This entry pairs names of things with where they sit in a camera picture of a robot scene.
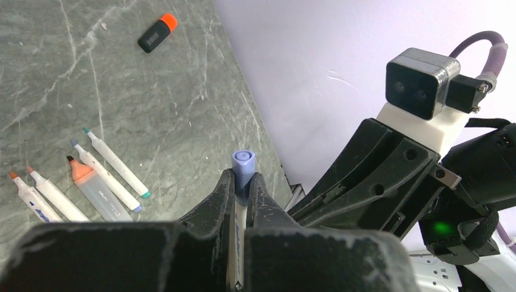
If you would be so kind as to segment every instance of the purple marker cap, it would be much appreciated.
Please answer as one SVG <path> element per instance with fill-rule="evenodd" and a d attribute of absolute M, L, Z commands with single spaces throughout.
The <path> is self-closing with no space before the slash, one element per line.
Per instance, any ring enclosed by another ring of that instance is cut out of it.
<path fill-rule="evenodd" d="M 256 171 L 256 155 L 249 150 L 239 150 L 231 156 L 232 169 L 235 174 L 235 200 L 247 206 L 249 184 Z"/>

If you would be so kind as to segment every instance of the camera lens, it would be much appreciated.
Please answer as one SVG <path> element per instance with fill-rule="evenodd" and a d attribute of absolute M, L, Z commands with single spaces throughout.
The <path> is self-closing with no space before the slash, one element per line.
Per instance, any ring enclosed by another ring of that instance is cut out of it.
<path fill-rule="evenodd" d="M 394 90 L 396 90 L 399 93 L 402 93 L 405 91 L 405 87 L 404 87 L 403 83 L 396 81 L 396 82 L 394 82 Z"/>
<path fill-rule="evenodd" d="M 415 95 L 419 102 L 424 102 L 427 99 L 427 94 L 423 90 L 418 90 Z"/>

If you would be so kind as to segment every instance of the highlighter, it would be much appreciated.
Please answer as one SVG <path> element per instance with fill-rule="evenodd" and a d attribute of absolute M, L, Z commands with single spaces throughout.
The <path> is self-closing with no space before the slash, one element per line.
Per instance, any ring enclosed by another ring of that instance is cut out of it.
<path fill-rule="evenodd" d="M 121 200 L 129 209 L 138 213 L 142 210 L 140 203 L 128 192 L 114 176 L 104 167 L 90 152 L 84 150 L 75 140 L 72 145 L 79 153 L 79 159 L 87 166 L 91 167 L 102 178 L 110 190 Z"/>
<path fill-rule="evenodd" d="M 89 202 L 106 221 L 133 221 L 108 186 L 91 167 L 67 156 L 72 167 L 72 179 Z"/>

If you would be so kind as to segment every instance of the camera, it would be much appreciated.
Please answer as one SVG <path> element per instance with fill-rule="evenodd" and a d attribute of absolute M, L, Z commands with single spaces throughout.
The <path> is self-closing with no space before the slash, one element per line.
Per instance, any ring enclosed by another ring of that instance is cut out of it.
<path fill-rule="evenodd" d="M 449 84 L 461 65 L 451 57 L 410 48 L 387 64 L 387 101 L 421 119 L 431 120 L 446 102 Z"/>

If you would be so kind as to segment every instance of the screw hole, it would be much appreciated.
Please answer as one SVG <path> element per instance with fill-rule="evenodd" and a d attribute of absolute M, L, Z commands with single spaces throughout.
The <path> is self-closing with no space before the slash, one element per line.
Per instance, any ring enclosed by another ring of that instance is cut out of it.
<path fill-rule="evenodd" d="M 381 184 L 375 184 L 374 186 L 371 187 L 371 192 L 377 196 L 383 195 L 384 191 L 385 191 L 385 189 L 383 188 L 383 185 L 381 185 Z"/>
<path fill-rule="evenodd" d="M 446 175 L 446 173 L 442 169 L 437 169 L 435 175 L 437 178 L 443 178 Z"/>
<path fill-rule="evenodd" d="M 184 227 L 186 227 L 186 228 L 190 228 L 190 227 L 192 227 L 192 223 L 188 223 L 188 222 L 186 222 L 186 221 L 182 221 L 182 222 L 181 222 L 181 224 L 182 224 Z"/>
<path fill-rule="evenodd" d="M 415 151 L 414 149 L 409 149 L 409 150 L 405 151 L 405 159 L 406 160 L 412 161 L 416 157 L 417 157 L 417 151 Z"/>

